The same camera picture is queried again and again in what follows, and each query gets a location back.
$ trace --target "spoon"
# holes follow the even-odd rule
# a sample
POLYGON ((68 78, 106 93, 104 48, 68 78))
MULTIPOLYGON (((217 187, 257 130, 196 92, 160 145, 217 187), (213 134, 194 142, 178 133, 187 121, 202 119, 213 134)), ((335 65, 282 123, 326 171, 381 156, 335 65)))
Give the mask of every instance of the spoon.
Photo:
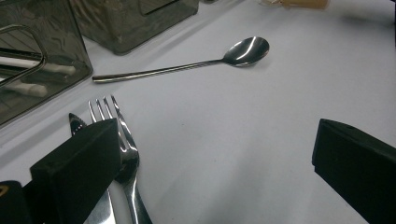
POLYGON ((185 69, 192 69, 196 67, 202 67, 217 63, 226 63, 234 67, 245 67, 252 65, 267 55, 270 49, 268 42, 261 37, 253 36, 251 38, 242 40, 233 45, 222 59, 212 60, 202 63, 191 63, 176 67, 168 67, 162 69, 156 69, 146 72, 126 73, 117 75, 106 75, 99 77, 92 77, 92 80, 96 83, 107 83, 126 81, 142 77, 153 77, 164 73, 171 73, 185 69))

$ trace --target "utensil holder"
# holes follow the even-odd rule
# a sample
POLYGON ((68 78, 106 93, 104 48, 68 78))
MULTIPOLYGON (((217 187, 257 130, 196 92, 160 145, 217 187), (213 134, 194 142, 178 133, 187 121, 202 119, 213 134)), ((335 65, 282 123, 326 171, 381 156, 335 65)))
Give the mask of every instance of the utensil holder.
POLYGON ((122 55, 194 15, 199 0, 70 0, 87 36, 122 55))
POLYGON ((67 0, 0 1, 0 127, 91 73, 67 0))

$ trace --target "spoon handle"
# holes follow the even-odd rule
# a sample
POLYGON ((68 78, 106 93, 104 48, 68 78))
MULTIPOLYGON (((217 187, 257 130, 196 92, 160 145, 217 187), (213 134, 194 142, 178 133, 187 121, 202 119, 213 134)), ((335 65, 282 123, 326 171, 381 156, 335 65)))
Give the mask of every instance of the spoon handle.
POLYGON ((150 71, 145 71, 145 72, 98 76, 98 77, 92 77, 92 80, 95 83, 126 81, 126 80, 138 79, 138 78, 142 78, 142 77, 153 77, 153 76, 157 76, 157 75, 164 74, 164 73, 172 73, 172 72, 177 72, 177 71, 186 70, 186 69, 192 69, 192 68, 196 68, 196 67, 203 67, 203 66, 207 66, 207 65, 211 65, 211 64, 216 64, 216 63, 224 63, 224 61, 222 59, 220 59, 220 60, 212 60, 212 61, 207 61, 207 62, 202 62, 202 63, 190 63, 190 64, 186 64, 186 65, 181 65, 181 66, 168 67, 168 68, 150 70, 150 71))

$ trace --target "spoon bowl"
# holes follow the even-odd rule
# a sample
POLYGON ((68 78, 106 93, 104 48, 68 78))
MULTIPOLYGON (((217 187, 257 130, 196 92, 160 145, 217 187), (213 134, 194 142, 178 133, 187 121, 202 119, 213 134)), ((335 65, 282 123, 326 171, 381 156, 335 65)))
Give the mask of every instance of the spoon bowl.
POLYGON ((261 37, 251 37, 232 46, 223 57, 223 62, 234 67, 253 65, 267 55, 268 42, 261 37))
POLYGON ((253 65, 254 63, 261 60, 263 57, 265 57, 265 55, 268 54, 269 49, 270 49, 270 45, 264 38, 261 38, 259 36, 253 36, 233 45, 225 53, 224 57, 219 60, 206 61, 202 63, 191 63, 181 66, 168 67, 168 68, 156 69, 145 72, 92 77, 92 80, 95 83, 126 81, 126 80, 142 78, 142 77, 153 77, 153 76, 158 76, 160 74, 192 69, 196 67, 208 66, 217 63, 226 63, 234 67, 246 67, 249 65, 253 65))

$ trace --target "fork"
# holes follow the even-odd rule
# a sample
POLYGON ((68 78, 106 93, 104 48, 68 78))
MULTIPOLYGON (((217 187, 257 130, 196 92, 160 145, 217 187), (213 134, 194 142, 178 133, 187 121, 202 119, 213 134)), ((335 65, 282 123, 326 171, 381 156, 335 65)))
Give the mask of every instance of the fork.
MULTIPOLYGON (((126 125, 125 119, 120 112, 119 105, 117 104, 117 101, 113 95, 111 95, 111 100, 113 102, 114 108, 117 113, 117 119, 120 122, 121 129, 126 140, 126 142, 124 143, 121 134, 119 133, 122 163, 120 172, 116 176, 115 180, 122 186, 122 189, 125 193, 131 213, 132 222, 134 224, 152 224, 136 185, 137 168, 139 166, 139 153, 137 151, 136 144, 134 143, 134 139, 132 138, 131 131, 126 125)), ((99 100, 96 99, 95 102, 98 107, 100 118, 102 120, 106 119, 104 110, 102 109, 99 100)), ((113 119, 113 115, 106 97, 103 98, 103 102, 105 104, 108 117, 110 119, 113 119)), ((92 109, 91 102, 88 102, 88 105, 91 112, 92 122, 96 122, 97 119, 92 109)))

